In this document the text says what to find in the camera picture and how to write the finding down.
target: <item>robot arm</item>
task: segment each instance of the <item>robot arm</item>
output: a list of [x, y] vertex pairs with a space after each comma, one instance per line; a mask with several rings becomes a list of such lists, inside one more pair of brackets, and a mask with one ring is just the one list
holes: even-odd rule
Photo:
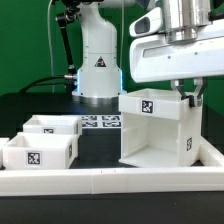
[[[68, 77], [77, 80], [72, 95], [85, 102], [113, 102], [123, 92], [122, 72], [117, 66], [117, 31], [99, 14], [99, 8], [131, 6], [135, 0], [61, 0], [66, 6], [57, 16], [68, 61]], [[83, 64], [76, 71], [66, 26], [78, 19], [82, 28]]]
[[[163, 0], [160, 5], [130, 26], [130, 34], [140, 37], [130, 49], [131, 76], [135, 82], [171, 80], [191, 107], [201, 106], [206, 77], [224, 74], [223, 14], [211, 14], [209, 0]], [[195, 79], [193, 96], [184, 92], [187, 78]]]

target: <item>black table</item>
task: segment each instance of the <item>black table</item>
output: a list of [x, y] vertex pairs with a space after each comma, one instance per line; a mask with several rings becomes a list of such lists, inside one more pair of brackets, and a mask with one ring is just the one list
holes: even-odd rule
[[[65, 94], [6, 94], [0, 97], [0, 137], [14, 137], [33, 114], [112, 115], [117, 105], [86, 105]], [[224, 118], [204, 106], [202, 136], [224, 152]], [[71, 168], [124, 167], [120, 130], [86, 129], [80, 157]], [[7, 223], [223, 223], [224, 192], [163, 192], [103, 195], [1, 197]]]

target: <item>white box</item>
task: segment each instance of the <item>white box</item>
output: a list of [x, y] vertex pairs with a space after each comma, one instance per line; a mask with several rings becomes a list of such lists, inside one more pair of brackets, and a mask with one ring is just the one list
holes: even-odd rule
[[80, 116], [33, 115], [23, 125], [23, 132], [82, 135]]
[[119, 96], [120, 162], [138, 167], [190, 166], [198, 160], [202, 107], [178, 92], [144, 89]]
[[2, 147], [9, 141], [9, 138], [0, 138], [0, 168], [3, 165]]
[[77, 135], [18, 133], [2, 148], [7, 170], [67, 169], [78, 156]]

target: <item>green background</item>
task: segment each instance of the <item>green background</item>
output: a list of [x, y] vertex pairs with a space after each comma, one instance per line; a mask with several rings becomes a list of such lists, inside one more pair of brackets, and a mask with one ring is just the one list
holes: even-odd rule
[[[6, 1], [0, 3], [0, 95], [18, 92], [27, 84], [51, 76], [50, 55], [47, 36], [47, 8], [49, 0]], [[55, 75], [67, 72], [66, 58], [59, 28], [54, 20], [64, 6], [57, 3], [51, 8], [51, 32], [55, 58]], [[216, 12], [224, 11], [224, 4]], [[111, 21], [118, 30], [118, 49], [120, 49], [121, 9], [101, 9], [102, 17]], [[125, 9], [125, 35], [122, 65], [124, 89], [128, 92], [143, 88], [170, 89], [170, 82], [136, 84], [130, 76], [129, 47], [133, 39], [129, 36], [129, 25], [145, 13], [138, 5]], [[75, 66], [82, 65], [82, 35], [78, 21], [68, 26], [68, 34]], [[204, 102], [224, 116], [224, 76], [209, 78], [204, 94]], [[186, 80], [186, 91], [194, 90], [193, 81]], [[52, 91], [50, 87], [35, 87], [30, 91]], [[64, 87], [56, 87], [56, 92]]]

